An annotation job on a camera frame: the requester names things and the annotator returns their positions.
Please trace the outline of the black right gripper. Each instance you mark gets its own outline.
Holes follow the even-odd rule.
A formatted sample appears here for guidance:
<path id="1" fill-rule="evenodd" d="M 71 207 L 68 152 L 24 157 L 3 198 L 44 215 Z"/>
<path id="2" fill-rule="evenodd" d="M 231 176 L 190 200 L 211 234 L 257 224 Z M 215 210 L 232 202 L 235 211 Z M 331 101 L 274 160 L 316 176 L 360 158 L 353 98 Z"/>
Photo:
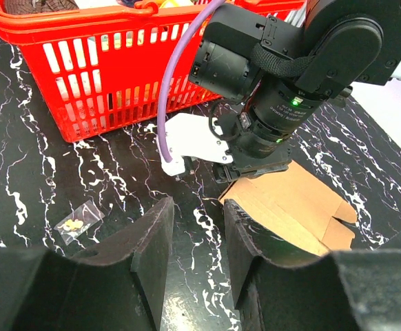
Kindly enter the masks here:
<path id="1" fill-rule="evenodd" d="M 217 124 L 227 137 L 231 163 L 214 163 L 212 171 L 217 183 L 232 183 L 246 177 L 255 179 L 264 174 L 284 172 L 291 163 L 291 146 L 284 142 L 255 115 L 254 111 L 223 114 Z"/>

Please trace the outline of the small clear plastic packet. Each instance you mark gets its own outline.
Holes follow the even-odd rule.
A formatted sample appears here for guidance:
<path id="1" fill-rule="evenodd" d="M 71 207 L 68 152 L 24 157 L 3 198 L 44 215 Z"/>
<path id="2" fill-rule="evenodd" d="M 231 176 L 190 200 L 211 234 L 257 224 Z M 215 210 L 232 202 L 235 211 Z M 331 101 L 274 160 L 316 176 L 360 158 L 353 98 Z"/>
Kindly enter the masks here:
<path id="1" fill-rule="evenodd" d="M 89 200 L 71 211 L 68 216 L 55 225 L 54 229 L 60 234 L 64 244 L 70 245 L 104 217 L 105 214 Z"/>

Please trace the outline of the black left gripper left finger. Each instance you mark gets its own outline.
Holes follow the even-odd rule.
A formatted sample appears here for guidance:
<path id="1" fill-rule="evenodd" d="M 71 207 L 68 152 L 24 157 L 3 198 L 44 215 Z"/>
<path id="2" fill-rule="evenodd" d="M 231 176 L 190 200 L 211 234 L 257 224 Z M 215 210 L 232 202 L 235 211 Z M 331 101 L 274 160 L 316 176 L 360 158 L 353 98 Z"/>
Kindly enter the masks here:
<path id="1" fill-rule="evenodd" d="M 0 248 L 0 330 L 158 330 L 174 201 L 72 257 Z"/>

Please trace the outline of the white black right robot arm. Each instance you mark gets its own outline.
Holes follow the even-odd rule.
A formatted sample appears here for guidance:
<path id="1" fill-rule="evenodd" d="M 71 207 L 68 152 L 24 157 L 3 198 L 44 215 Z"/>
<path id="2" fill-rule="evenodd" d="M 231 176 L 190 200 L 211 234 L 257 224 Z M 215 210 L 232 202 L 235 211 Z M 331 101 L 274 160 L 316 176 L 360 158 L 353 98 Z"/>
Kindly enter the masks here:
<path id="1" fill-rule="evenodd" d="M 213 164 L 231 183 L 282 172 L 288 140 L 326 101 L 340 103 L 355 81 L 383 86 L 401 62 L 401 1 L 309 1 L 296 27 L 232 4 L 205 27 L 189 80 L 238 114 L 210 117 L 230 163 Z"/>

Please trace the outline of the brown cardboard box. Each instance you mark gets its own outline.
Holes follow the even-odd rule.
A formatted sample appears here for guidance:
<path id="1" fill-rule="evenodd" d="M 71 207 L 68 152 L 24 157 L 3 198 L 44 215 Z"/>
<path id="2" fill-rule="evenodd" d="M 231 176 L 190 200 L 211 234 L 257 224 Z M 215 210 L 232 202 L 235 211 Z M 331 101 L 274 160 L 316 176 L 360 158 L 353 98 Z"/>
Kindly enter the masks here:
<path id="1" fill-rule="evenodd" d="M 317 256 L 350 250 L 356 237 L 354 208 L 295 161 L 288 170 L 242 178 L 219 201 L 235 201 L 254 221 L 293 245 Z"/>

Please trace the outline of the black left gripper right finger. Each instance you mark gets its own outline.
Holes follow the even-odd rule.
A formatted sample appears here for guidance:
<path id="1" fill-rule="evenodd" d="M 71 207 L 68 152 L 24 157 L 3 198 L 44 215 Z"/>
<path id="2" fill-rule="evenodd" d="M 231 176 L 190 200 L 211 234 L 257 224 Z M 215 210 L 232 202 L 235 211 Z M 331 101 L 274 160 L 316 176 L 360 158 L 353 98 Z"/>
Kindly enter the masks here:
<path id="1" fill-rule="evenodd" d="M 401 232 L 376 250 L 316 256 L 224 205 L 234 307 L 244 330 L 401 330 Z"/>

